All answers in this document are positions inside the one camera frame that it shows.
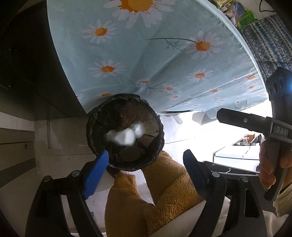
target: black round mesh container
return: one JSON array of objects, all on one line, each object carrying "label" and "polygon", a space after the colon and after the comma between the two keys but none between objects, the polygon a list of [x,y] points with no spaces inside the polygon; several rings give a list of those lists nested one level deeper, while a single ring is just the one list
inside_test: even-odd
[{"label": "black round mesh container", "polygon": [[[141,123],[144,135],[132,146],[107,141],[110,130],[121,131]],[[164,146],[163,125],[159,115],[140,96],[118,94],[89,113],[86,126],[88,146],[96,155],[109,153],[109,165],[125,171],[136,171],[154,162]]]}]

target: cable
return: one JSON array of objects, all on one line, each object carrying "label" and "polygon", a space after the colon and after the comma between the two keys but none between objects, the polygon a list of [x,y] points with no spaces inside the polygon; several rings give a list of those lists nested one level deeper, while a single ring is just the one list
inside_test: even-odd
[{"label": "cable", "polygon": [[260,5],[259,5],[260,12],[275,12],[275,11],[270,11],[270,10],[263,10],[263,11],[261,11],[260,7],[261,7],[263,1],[264,0],[260,0]]}]

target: hand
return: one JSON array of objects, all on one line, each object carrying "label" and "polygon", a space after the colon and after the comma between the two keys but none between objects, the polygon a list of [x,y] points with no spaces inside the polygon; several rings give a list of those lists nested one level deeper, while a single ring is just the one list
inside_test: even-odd
[{"label": "hand", "polygon": [[[260,165],[259,165],[259,178],[264,188],[269,189],[271,185],[276,182],[276,177],[273,175],[275,167],[266,155],[267,141],[264,141],[260,146]],[[292,151],[285,154],[280,160],[281,168],[288,168],[286,178],[284,180],[282,190],[292,183]]]}]

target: light blue tablecloth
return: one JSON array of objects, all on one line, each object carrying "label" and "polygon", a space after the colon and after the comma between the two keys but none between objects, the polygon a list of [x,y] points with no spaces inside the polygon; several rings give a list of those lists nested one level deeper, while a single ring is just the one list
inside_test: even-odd
[{"label": "light blue tablecloth", "polygon": [[86,112],[118,93],[138,94],[157,112],[211,118],[267,98],[248,46],[207,0],[47,3],[60,62]]}]

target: bolt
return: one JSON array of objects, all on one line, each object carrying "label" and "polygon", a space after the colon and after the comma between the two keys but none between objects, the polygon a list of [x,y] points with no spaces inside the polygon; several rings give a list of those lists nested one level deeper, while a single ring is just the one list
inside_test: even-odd
[{"label": "bolt", "polygon": [[47,175],[47,176],[45,176],[44,178],[43,178],[43,181],[44,182],[48,182],[48,181],[50,181],[51,180],[51,176],[49,176],[49,175]]},{"label": "bolt", "polygon": [[247,178],[247,177],[245,177],[245,176],[243,176],[243,177],[241,178],[241,180],[242,180],[243,182],[245,182],[245,183],[247,183],[247,182],[248,182],[248,178]]},{"label": "bolt", "polygon": [[80,171],[79,171],[79,170],[75,170],[75,171],[73,171],[73,172],[71,173],[71,175],[72,175],[73,177],[76,177],[76,176],[80,175]]},{"label": "bolt", "polygon": [[218,178],[220,176],[220,174],[217,171],[212,172],[212,175],[216,178]]}]

